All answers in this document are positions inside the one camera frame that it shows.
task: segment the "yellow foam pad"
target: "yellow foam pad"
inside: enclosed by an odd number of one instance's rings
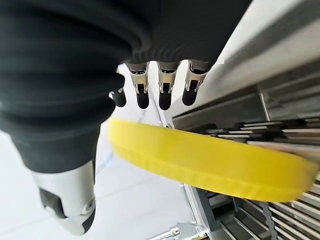
[[[216,193],[288,202],[307,191],[318,165],[300,156],[164,127],[112,120],[109,140],[123,159]]]

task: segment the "metal rail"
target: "metal rail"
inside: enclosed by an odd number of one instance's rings
[[[312,229],[311,227],[305,225],[304,223],[302,223],[299,220],[294,219],[293,217],[273,208],[273,207],[269,207],[270,211],[277,214],[278,216],[280,216],[281,218],[287,220],[288,222],[296,225],[297,227],[301,228],[302,230],[306,231],[307,233],[311,234],[312,236],[316,237],[316,239],[320,239],[320,232],[318,232],[315,229]]]
[[[305,201],[296,200],[291,203],[320,216],[320,210]]]
[[[282,234],[283,236],[285,236],[285,237],[286,237],[287,239],[289,239],[289,240],[299,240],[299,239],[295,238],[294,236],[292,236],[291,234],[287,233],[286,231],[284,231],[282,228],[280,228],[280,227],[278,227],[278,226],[275,227],[275,230],[276,230],[278,233],[280,233],[280,234]]]
[[[259,207],[258,205],[256,205],[252,201],[250,201],[248,199],[243,199],[243,200],[245,200],[248,204],[250,204],[254,209],[258,210],[260,213],[264,212],[261,207]]]
[[[299,232],[298,230],[296,230],[295,228],[293,228],[293,227],[290,226],[289,224],[285,223],[285,222],[282,221],[282,220],[279,220],[278,218],[276,218],[276,217],[274,217],[274,216],[272,216],[271,219],[272,219],[275,223],[279,224],[281,227],[283,227],[283,228],[285,228],[286,230],[288,230],[290,233],[298,236],[299,238],[301,238],[301,239],[303,239],[303,240],[314,240],[314,239],[309,238],[309,237],[306,236],[305,234]]]
[[[238,240],[236,236],[227,228],[226,225],[224,225],[222,222],[220,222],[221,228],[224,230],[224,232],[232,239],[232,240]]]
[[[259,224],[264,230],[269,231],[269,228],[267,225],[265,225],[263,222],[261,222],[258,218],[253,216],[250,212],[244,210],[243,208],[239,207],[239,209],[244,212],[248,218],[252,219],[255,223]]]
[[[240,219],[234,217],[234,221],[239,224],[244,230],[246,230],[254,239],[256,240],[263,240],[257,234],[255,234],[247,225],[245,225]]]
[[[314,193],[314,192],[310,192],[310,191],[304,192],[302,194],[302,196],[304,196],[304,197],[306,197],[308,199],[312,199],[314,201],[320,202],[320,196],[318,194]]]
[[[317,189],[320,189],[320,184],[314,183],[314,184],[312,185],[312,187],[317,188]]]
[[[292,206],[288,206],[288,205],[285,205],[283,203],[278,203],[278,202],[274,202],[273,205],[275,205],[279,208],[282,208],[283,210],[288,211],[289,213],[294,214],[295,216],[297,216],[303,220],[306,220],[311,224],[314,224],[316,226],[320,226],[319,220],[317,220],[316,218],[314,218],[312,216],[305,214],[303,211],[300,211]]]

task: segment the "yellow round pad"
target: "yellow round pad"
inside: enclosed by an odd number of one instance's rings
[[[123,159],[216,193],[288,202],[307,191],[318,165],[300,156],[164,127],[112,120],[109,139]]]

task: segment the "metal bar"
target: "metal bar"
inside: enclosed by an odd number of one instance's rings
[[[320,141],[320,137],[319,136],[290,136],[285,134],[285,136],[288,138],[288,140],[300,140],[300,141],[304,141],[306,144],[309,143],[312,144],[312,142],[318,142]]]
[[[260,213],[264,213],[264,211],[261,209],[261,207],[257,206],[256,204],[254,204],[252,201],[248,200],[248,199],[244,199],[248,204],[250,204],[254,209],[258,210]]]
[[[270,211],[279,215],[281,218],[295,224],[297,227],[301,228],[302,230],[306,231],[307,233],[315,236],[317,239],[320,239],[320,232],[308,227],[307,225],[303,224],[302,222],[294,219],[293,217],[273,208],[273,207],[269,207]]]
[[[250,138],[249,135],[234,135],[234,134],[218,134],[218,137],[219,138],[243,138],[243,139],[248,139]]]
[[[309,238],[308,236],[306,236],[305,234],[299,232],[298,230],[294,229],[292,226],[286,224],[285,222],[279,220],[276,217],[272,217],[271,218],[274,222],[276,222],[277,224],[279,224],[280,226],[284,227],[285,229],[287,229],[289,232],[291,232],[292,234],[298,236],[299,238],[303,239],[303,240],[312,240],[311,238]]]
[[[320,118],[310,118],[310,119],[305,119],[307,123],[314,123],[314,122],[320,122]]]
[[[229,131],[230,134],[253,134],[252,130]]]
[[[309,216],[307,214],[305,214],[304,212],[292,207],[292,206],[288,206],[288,205],[285,205],[285,204],[282,204],[282,203],[278,203],[278,202],[274,202],[273,205],[276,205],[286,211],[288,211],[289,213],[292,213],[294,214],[295,216],[303,219],[303,220],[306,220],[308,221],[309,223],[311,224],[314,224],[316,226],[320,226],[320,221],[318,221],[316,218],[312,217],[312,216]]]
[[[259,224],[264,230],[269,231],[269,228],[267,225],[265,225],[263,222],[261,222],[258,218],[256,218],[255,216],[253,216],[250,212],[244,210],[243,208],[239,207],[239,209],[244,212],[250,219],[252,219],[253,221],[255,221],[257,224]]]
[[[276,226],[275,230],[282,234],[283,236],[285,236],[287,239],[289,240],[298,240],[297,238],[295,238],[294,236],[291,236],[289,233],[287,233],[286,231],[284,231],[283,229],[281,229],[280,227]]]
[[[210,199],[210,198],[212,198],[212,197],[214,197],[214,196],[216,196],[216,195],[218,195],[219,193],[216,193],[216,192],[209,192],[208,194],[207,194],[207,196],[208,196],[208,199]]]
[[[236,236],[229,230],[229,228],[227,228],[226,225],[224,225],[222,222],[220,222],[220,226],[232,240],[238,240],[236,238]]]
[[[245,127],[257,127],[257,126],[269,126],[269,125],[279,125],[282,124],[281,121],[267,121],[267,122],[258,122],[258,123],[247,123],[243,124]]]
[[[312,187],[317,188],[317,189],[320,189],[320,184],[314,183],[314,184],[312,185]]]
[[[246,126],[240,127],[241,130],[259,130],[259,129],[268,129],[267,126]]]
[[[183,187],[185,190],[186,197],[191,206],[191,210],[193,212],[196,224],[206,226],[207,228],[209,228],[208,219],[203,209],[203,206],[201,205],[197,189],[194,186],[190,186],[187,184],[183,184]]]
[[[320,134],[320,128],[297,128],[297,129],[282,129],[284,133],[312,133]]]
[[[304,202],[304,201],[301,201],[301,200],[298,200],[298,201],[292,201],[291,203],[303,208],[303,209],[306,209],[314,214],[318,214],[320,215],[320,210],[315,208],[314,206],[312,206],[311,204],[307,203],[307,202]]]
[[[316,193],[313,193],[313,192],[304,192],[302,194],[302,196],[306,197],[306,198],[309,198],[309,199],[312,199],[314,201],[317,201],[317,202],[320,202],[320,196]]]
[[[247,227],[242,221],[240,221],[238,218],[233,218],[237,224],[239,224],[244,230],[246,230],[254,239],[256,240],[262,240],[261,237],[259,237],[257,234],[255,234],[249,227]]]
[[[268,122],[270,122],[270,116],[269,116],[269,112],[268,112],[268,108],[267,108],[267,104],[266,104],[266,100],[265,100],[265,95],[262,91],[259,91],[259,97],[260,97],[260,100],[262,103],[262,108],[264,111],[265,118]]]
[[[268,141],[247,141],[247,144],[256,145],[281,152],[297,154],[306,159],[317,161],[320,156],[320,147],[316,145],[286,143],[286,142],[268,142]]]
[[[149,238],[148,240],[168,240],[173,236],[179,235],[179,228],[175,227],[170,229],[169,231],[165,231],[157,236],[153,236],[152,238]]]

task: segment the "metal rod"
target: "metal rod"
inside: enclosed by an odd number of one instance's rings
[[[268,122],[270,122],[270,116],[269,116],[269,112],[268,112],[268,108],[267,108],[267,104],[266,104],[266,100],[265,100],[265,95],[262,91],[259,91],[259,97],[260,97],[260,100],[262,103],[262,108],[264,111],[265,118]]]
[[[320,184],[314,183],[314,184],[312,185],[312,187],[317,188],[317,189],[320,189]]]
[[[252,130],[229,131],[230,134],[253,134]]]
[[[316,145],[307,145],[307,144],[296,144],[296,143],[286,143],[286,142],[273,142],[273,141],[248,141],[248,144],[258,145],[262,147],[273,148],[278,151],[283,152],[293,152],[296,154],[301,154],[305,152],[308,154],[310,152],[311,156],[319,155],[320,149]]]
[[[240,127],[241,130],[261,130],[261,129],[268,129],[267,126],[246,126]]]
[[[220,222],[220,226],[225,231],[225,233],[232,239],[232,240],[238,240],[236,236],[227,228],[226,225],[224,225],[222,222]]]
[[[312,133],[320,134],[319,128],[297,128],[297,129],[282,129],[284,133]]]
[[[287,239],[289,240],[298,240],[297,238],[295,238],[294,236],[291,236],[289,233],[287,233],[286,231],[284,231],[283,229],[281,229],[278,226],[275,226],[274,228],[278,233],[282,234],[283,236],[285,236]]]
[[[279,211],[279,210],[277,210],[277,209],[275,209],[273,207],[269,207],[269,209],[270,209],[271,212],[279,215],[281,218],[283,218],[283,219],[295,224],[297,227],[299,227],[302,230],[306,231],[307,233],[315,236],[317,239],[320,239],[320,232],[310,228],[309,226],[303,224],[302,222],[294,219],[293,217],[291,217],[291,216],[289,216],[289,215],[287,215],[287,214],[285,214],[285,213],[283,213],[283,212],[281,212],[281,211]]]
[[[247,227],[242,221],[240,221],[238,218],[233,218],[237,224],[239,224],[244,230],[246,230],[254,239],[256,240],[262,240],[261,237],[259,237],[257,234],[255,234],[249,227]]]
[[[313,192],[304,192],[302,196],[320,202],[320,196]]]
[[[292,226],[286,224],[285,222],[279,220],[278,218],[272,216],[271,219],[273,221],[275,221],[277,224],[279,224],[280,226],[284,227],[285,229],[287,229],[289,232],[291,232],[292,234],[298,236],[299,238],[303,239],[303,240],[312,240],[311,238],[309,238],[308,236],[306,236],[305,234],[299,232],[298,230],[294,229]]]
[[[168,239],[171,239],[171,237],[177,236],[179,234],[180,234],[179,228],[175,227],[175,228],[170,229],[169,231],[160,233],[157,236],[149,238],[148,240],[168,240]]]
[[[319,209],[316,209],[314,206],[312,206],[311,204],[307,203],[307,202],[304,202],[304,201],[301,201],[301,200],[298,200],[298,201],[292,201],[291,203],[303,208],[303,209],[306,209],[314,214],[318,214],[320,215],[320,210]]]
[[[281,121],[267,121],[267,122],[258,122],[258,123],[247,123],[243,124],[245,127],[256,127],[256,126],[269,126],[269,125],[279,125],[282,124]]]
[[[214,196],[216,196],[216,195],[218,195],[219,193],[216,193],[216,192],[209,192],[208,194],[207,194],[207,197],[208,197],[208,199],[210,199],[210,198],[212,198],[212,197],[214,197]]]
[[[307,123],[314,123],[314,122],[320,122],[320,118],[310,118],[310,119],[305,119]]]
[[[244,199],[248,204],[250,204],[254,209],[258,210],[260,213],[264,213],[264,211],[261,209],[261,207],[257,206],[256,204],[254,204],[252,201],[248,200],[248,199]]]
[[[263,222],[261,222],[258,218],[256,218],[255,216],[253,216],[250,212],[244,210],[243,208],[239,207],[239,209],[244,212],[250,219],[252,219],[253,221],[255,221],[257,224],[259,224],[264,230],[269,230],[268,226],[265,225]]]
[[[320,221],[318,221],[316,218],[312,217],[312,216],[309,216],[307,214],[305,214],[304,212],[292,207],[292,206],[288,206],[288,205],[285,205],[285,204],[282,204],[282,203],[278,203],[278,202],[274,202],[273,203],[274,205],[282,208],[283,210],[286,210],[288,211],[289,213],[292,213],[294,214],[295,216],[303,219],[303,220],[306,220],[308,221],[309,223],[311,224],[314,224],[316,226],[320,226]]]
[[[243,139],[248,139],[250,138],[249,135],[244,135],[244,134],[239,134],[239,135],[234,135],[234,134],[218,134],[219,138],[243,138]]]

